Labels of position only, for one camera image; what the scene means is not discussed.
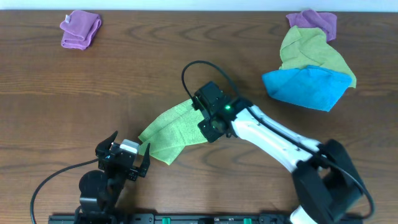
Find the blue cloth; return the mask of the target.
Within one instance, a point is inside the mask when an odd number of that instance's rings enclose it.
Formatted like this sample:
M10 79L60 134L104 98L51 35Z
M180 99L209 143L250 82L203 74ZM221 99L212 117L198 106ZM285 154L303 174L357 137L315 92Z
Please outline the blue cloth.
M353 82L345 73L314 65L265 73L262 81L275 100L326 112Z

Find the olive green crumpled cloth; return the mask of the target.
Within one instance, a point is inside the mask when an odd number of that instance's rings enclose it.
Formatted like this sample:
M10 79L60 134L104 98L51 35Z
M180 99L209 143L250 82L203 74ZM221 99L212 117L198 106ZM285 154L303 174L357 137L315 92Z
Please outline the olive green crumpled cloth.
M291 27L282 41L280 59L281 70L315 65L349 75L349 86L356 87L355 74L342 55L326 42L326 34L319 28Z

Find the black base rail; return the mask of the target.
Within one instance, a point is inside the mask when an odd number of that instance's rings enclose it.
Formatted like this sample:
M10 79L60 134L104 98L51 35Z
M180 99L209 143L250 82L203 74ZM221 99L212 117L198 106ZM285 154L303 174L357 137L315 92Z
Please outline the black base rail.
M260 215L154 215L137 213L123 217L89 217L75 215L51 215L48 224L315 224L308 217L263 213Z

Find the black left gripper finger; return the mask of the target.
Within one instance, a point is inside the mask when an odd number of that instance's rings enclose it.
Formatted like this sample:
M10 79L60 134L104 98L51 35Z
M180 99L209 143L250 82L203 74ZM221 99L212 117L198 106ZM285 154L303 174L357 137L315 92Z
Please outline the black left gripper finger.
M147 145L142 163L139 167L139 177L145 177L150 166L150 143Z
M106 157L109 155L109 150L111 149L112 143L116 139L118 135L118 131L115 131L110 137L106 138L104 141L101 141L95 149L95 154L97 157Z

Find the folded purple cloth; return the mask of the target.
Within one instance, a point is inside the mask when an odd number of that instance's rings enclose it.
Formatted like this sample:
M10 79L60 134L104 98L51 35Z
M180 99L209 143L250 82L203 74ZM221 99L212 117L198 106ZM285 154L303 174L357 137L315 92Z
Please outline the folded purple cloth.
M99 14L75 10L60 23L64 31L61 46L66 49L87 49L102 24Z

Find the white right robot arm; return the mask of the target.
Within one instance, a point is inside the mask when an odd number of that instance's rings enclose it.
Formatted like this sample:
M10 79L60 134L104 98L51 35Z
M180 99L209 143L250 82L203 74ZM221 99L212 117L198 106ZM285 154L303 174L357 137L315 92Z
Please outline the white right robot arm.
M208 142L222 135L246 140L281 163L292 175L300 205L291 223L361 223L348 210L364 187L345 148L301 136L266 116L243 97L225 95L214 82L195 92L193 107L204 116L198 124Z

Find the crumpled purple cloth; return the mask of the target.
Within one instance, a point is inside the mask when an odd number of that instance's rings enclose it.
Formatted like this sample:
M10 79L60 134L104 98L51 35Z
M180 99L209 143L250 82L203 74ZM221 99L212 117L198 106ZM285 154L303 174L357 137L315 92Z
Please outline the crumpled purple cloth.
M290 13L286 18L291 27L319 28L326 34L328 42L336 39L337 16L333 13L307 9L299 13Z

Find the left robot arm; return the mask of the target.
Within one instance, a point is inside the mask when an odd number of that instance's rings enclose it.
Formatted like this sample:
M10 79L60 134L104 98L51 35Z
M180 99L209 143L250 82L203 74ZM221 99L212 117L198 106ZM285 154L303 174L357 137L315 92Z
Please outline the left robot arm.
M128 216L116 210L116 203L126 181L146 176L150 166L150 144L137 167L134 161L139 144L127 139L118 144L114 141L117 135L114 132L95 148L98 169L80 179L80 206L75 210L74 223L129 223Z

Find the bright green cloth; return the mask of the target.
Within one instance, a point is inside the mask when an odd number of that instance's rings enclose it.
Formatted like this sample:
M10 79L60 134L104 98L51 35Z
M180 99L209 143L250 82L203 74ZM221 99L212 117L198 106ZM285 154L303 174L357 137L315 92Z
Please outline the bright green cloth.
M186 100L159 115L139 135L142 144L139 154L143 155L147 146L153 158L168 165L178 157L185 146L207 142L198 124L204 120L200 111Z

